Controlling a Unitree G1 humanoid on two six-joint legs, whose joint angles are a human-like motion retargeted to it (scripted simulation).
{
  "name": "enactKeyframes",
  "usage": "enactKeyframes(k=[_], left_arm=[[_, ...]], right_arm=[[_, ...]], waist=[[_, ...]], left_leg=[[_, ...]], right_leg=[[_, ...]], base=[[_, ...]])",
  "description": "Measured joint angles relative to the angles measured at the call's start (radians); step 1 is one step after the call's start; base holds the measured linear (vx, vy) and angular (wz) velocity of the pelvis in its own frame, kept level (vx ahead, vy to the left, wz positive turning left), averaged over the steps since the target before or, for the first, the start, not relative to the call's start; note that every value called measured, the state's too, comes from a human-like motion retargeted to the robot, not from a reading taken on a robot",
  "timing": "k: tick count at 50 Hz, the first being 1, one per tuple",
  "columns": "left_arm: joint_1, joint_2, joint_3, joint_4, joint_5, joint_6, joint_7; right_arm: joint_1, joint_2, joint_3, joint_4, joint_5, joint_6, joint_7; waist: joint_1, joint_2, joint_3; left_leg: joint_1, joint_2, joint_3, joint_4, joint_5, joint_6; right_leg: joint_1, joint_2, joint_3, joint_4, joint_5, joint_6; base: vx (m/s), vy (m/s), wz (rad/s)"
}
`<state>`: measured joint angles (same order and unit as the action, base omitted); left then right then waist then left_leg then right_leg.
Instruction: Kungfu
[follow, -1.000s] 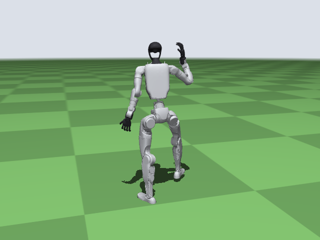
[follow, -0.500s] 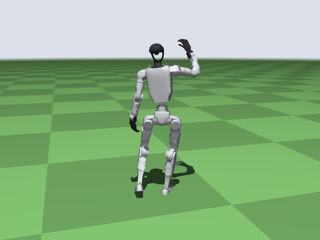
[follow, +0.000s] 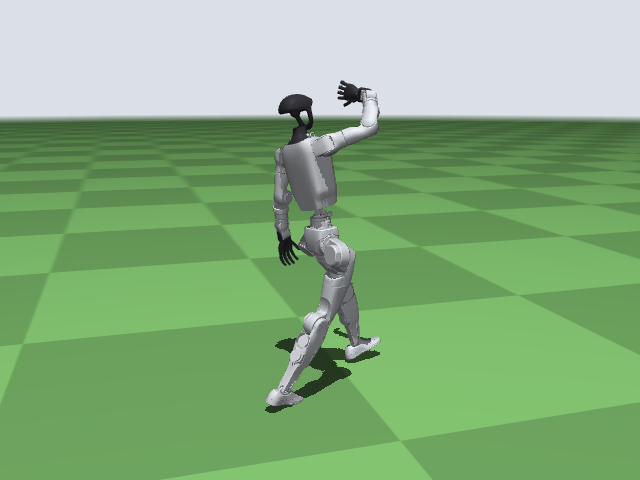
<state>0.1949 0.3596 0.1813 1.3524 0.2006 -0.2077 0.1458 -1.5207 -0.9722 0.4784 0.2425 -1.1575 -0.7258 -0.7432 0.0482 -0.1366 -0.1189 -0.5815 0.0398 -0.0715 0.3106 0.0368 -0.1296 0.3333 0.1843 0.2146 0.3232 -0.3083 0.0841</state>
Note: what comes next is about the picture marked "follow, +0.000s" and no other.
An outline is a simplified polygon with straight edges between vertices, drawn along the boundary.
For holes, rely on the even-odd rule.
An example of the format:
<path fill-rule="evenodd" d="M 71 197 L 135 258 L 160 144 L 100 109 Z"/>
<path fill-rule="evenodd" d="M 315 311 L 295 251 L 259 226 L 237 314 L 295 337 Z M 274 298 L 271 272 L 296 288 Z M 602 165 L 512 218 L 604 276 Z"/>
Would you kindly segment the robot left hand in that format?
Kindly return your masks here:
<path fill-rule="evenodd" d="M 287 256 L 288 256 L 289 260 L 293 264 L 295 264 L 295 262 L 292 260 L 292 258 L 290 256 L 290 252 L 291 252 L 292 256 L 296 260 L 299 260 L 299 259 L 294 254 L 293 249 L 292 249 L 292 245 L 295 246 L 297 250 L 300 250 L 300 249 L 298 248 L 298 245 L 295 242 L 292 241 L 291 234 L 290 234 L 290 236 L 288 238 L 286 238 L 284 240 L 282 240 L 282 235 L 280 234 L 280 232 L 277 232 L 277 236 L 278 236 L 278 241 L 280 242 L 279 246 L 278 246 L 278 251 L 279 251 L 279 257 L 280 257 L 280 260 L 281 260 L 282 264 L 284 266 L 287 266 L 286 263 L 284 262 L 284 260 L 285 260 L 288 265 L 291 265 L 291 263 L 287 259 Z M 287 253 L 287 256 L 286 256 L 286 253 Z M 283 257 L 284 257 L 284 260 L 283 260 Z"/>

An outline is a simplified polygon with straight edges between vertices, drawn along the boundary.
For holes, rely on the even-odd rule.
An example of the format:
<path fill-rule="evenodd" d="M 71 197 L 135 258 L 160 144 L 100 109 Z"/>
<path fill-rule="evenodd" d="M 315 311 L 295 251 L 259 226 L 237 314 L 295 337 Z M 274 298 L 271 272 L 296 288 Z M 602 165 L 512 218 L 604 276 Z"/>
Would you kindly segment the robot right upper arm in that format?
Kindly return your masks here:
<path fill-rule="evenodd" d="M 322 135 L 312 143 L 312 149 L 316 157 L 328 157 L 337 153 L 340 149 L 357 143 L 365 138 L 375 136 L 379 131 L 378 121 L 371 127 L 364 127 L 361 122 L 359 127 L 349 127 L 335 133 Z"/>

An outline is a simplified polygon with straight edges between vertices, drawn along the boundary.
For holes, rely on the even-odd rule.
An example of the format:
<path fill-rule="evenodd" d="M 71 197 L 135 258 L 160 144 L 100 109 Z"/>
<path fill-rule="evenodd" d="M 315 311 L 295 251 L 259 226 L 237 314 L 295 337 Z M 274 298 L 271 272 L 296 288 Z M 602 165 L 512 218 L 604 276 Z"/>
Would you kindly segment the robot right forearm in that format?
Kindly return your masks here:
<path fill-rule="evenodd" d="M 361 90 L 360 100 L 363 102 L 361 124 L 364 127 L 371 127 L 376 123 L 380 114 L 376 91 Z"/>

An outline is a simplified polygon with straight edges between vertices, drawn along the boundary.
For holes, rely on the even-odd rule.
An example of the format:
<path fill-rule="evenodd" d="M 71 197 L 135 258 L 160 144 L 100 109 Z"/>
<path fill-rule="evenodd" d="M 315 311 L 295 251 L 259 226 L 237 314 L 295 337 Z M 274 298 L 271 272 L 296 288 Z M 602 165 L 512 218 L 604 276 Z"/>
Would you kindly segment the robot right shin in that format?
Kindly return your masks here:
<path fill-rule="evenodd" d="M 282 394 L 289 394 L 294 383 L 296 383 L 301 375 L 302 370 L 311 363 L 317 354 L 325 340 L 327 331 L 328 321 L 325 318 L 320 318 L 314 324 L 310 335 L 303 331 L 299 333 L 295 341 L 293 351 L 290 354 L 288 367 L 277 388 L 279 390 L 283 387 L 281 391 Z"/>

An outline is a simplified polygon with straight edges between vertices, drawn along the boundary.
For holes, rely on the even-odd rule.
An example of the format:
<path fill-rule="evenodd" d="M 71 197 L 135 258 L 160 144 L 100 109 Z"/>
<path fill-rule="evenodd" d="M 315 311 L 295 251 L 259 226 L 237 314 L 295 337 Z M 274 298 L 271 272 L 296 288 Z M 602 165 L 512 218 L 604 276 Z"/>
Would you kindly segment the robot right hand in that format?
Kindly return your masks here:
<path fill-rule="evenodd" d="M 343 95 L 344 97 L 339 96 L 338 99 L 339 100 L 346 100 L 348 102 L 346 102 L 345 104 L 343 104 L 344 107 L 346 107 L 347 105 L 349 105 L 350 103 L 355 103 L 356 101 L 363 103 L 360 100 L 360 94 L 361 94 L 361 90 L 371 90 L 368 88 L 362 88 L 360 87 L 359 89 L 353 85 L 353 84 L 348 84 L 345 81 L 340 81 L 340 84 L 346 86 L 339 86 L 338 88 L 341 90 L 344 90 L 344 92 L 342 91 L 338 91 L 338 94 Z"/>

